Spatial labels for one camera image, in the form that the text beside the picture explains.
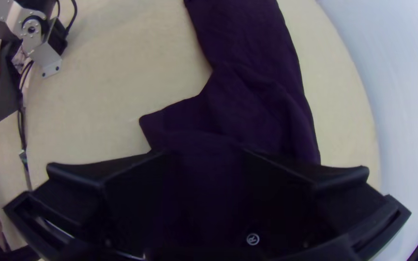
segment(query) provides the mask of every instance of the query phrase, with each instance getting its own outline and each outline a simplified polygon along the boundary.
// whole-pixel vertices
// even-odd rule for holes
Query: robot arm
[[[72,3],[76,15],[75,0]],[[71,26],[65,28],[58,17],[50,19],[55,4],[56,0],[0,0],[0,21],[23,40],[22,48],[41,66],[43,77],[59,72]]]

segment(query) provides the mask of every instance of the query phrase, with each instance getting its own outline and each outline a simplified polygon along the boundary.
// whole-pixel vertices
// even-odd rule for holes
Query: wire
[[[58,17],[60,16],[60,2],[59,0],[56,0],[56,3],[58,3]]]
[[[22,150],[27,150],[27,139],[25,136],[25,109],[24,109],[24,98],[22,95],[22,88],[25,85],[25,81],[27,79],[27,76],[30,73],[30,70],[33,66],[34,61],[30,61],[22,70],[22,81],[21,85],[19,85],[19,91],[20,91],[20,101],[19,101],[19,109],[17,112],[17,127],[19,129],[19,136],[20,136],[20,143],[22,145]]]
[[[72,19],[70,20],[69,25],[65,29],[65,37],[67,37],[67,35],[69,34],[70,28],[74,24],[75,18],[77,17],[77,2],[75,2],[75,0],[71,0],[71,1],[72,1],[72,5],[74,6],[74,16],[72,16]]]
[[[27,65],[22,70],[22,73],[21,73],[22,81],[21,81],[21,85],[19,85],[19,90],[22,90],[22,88],[24,87],[25,80],[27,79],[27,76],[29,75],[29,72],[30,72],[31,67],[33,66],[33,63],[34,62],[35,61],[33,61],[33,60],[31,60],[30,62],[28,62]]]

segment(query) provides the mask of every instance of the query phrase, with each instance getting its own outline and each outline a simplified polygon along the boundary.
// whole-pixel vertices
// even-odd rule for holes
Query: cable
[[[19,86],[20,91],[20,101],[19,101],[19,109],[17,112],[17,127],[19,129],[19,136],[20,136],[20,143],[22,145],[22,150],[27,150],[27,139],[25,137],[25,110],[24,110],[24,98],[22,95],[22,88],[25,85],[25,81],[27,79],[27,76],[29,75],[29,72],[33,66],[34,61],[30,61],[22,70],[22,81],[21,85]]]
[[[56,3],[58,3],[58,17],[60,17],[60,2],[59,2],[59,0],[56,0]]]
[[[74,24],[75,18],[77,17],[77,2],[75,2],[75,0],[71,0],[71,1],[72,1],[72,5],[74,6],[74,16],[72,16],[72,19],[70,20],[69,25],[65,29],[65,37],[67,37],[67,35],[69,34],[70,28]]]

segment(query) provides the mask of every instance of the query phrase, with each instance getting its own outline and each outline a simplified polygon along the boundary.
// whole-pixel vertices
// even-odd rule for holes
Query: purple towel
[[[276,0],[185,5],[213,73],[199,95],[140,118],[151,148],[176,157],[156,231],[175,245],[239,246],[254,222],[239,148],[319,164],[313,117]]]

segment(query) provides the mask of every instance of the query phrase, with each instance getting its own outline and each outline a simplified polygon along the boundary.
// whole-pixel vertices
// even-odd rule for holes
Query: beige table surface
[[[77,0],[79,13],[61,72],[28,89],[28,160],[33,187],[49,162],[88,163],[145,153],[140,116],[198,94],[211,69],[183,0]],[[374,123],[355,66],[314,0],[279,0],[313,111],[322,163],[366,165],[379,187]],[[61,20],[72,14],[61,0]],[[12,248],[23,246],[2,207],[27,189],[16,115],[0,123],[0,219]]]

